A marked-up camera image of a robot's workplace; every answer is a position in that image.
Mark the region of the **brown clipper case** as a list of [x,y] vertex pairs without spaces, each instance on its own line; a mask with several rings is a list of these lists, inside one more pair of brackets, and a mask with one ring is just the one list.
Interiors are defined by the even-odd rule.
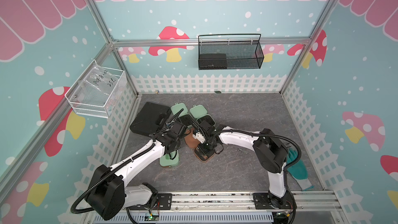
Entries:
[[215,150],[207,143],[205,136],[195,128],[191,128],[185,133],[184,140],[201,162],[207,162],[215,154]]

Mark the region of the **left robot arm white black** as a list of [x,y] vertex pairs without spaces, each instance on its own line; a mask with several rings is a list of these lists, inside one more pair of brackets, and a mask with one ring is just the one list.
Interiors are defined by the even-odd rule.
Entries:
[[115,217],[123,208],[147,205],[152,208],[158,191],[148,183],[129,187],[130,181],[152,162],[177,151],[187,127],[180,122],[151,135],[141,149],[109,167],[101,165],[93,173],[88,189],[70,207],[72,214],[97,212],[104,220]]

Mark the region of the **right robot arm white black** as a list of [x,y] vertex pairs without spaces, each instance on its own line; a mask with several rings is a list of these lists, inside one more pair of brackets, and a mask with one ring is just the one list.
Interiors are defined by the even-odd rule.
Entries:
[[269,188],[264,202],[268,202],[275,209],[296,209],[295,199],[286,179],[288,169],[297,164],[302,156],[295,141],[276,135],[270,129],[250,132],[226,125],[214,127],[206,121],[193,129],[192,136],[200,142],[194,149],[194,154],[203,162],[220,154],[224,145],[235,145],[254,151],[260,165],[268,174]]

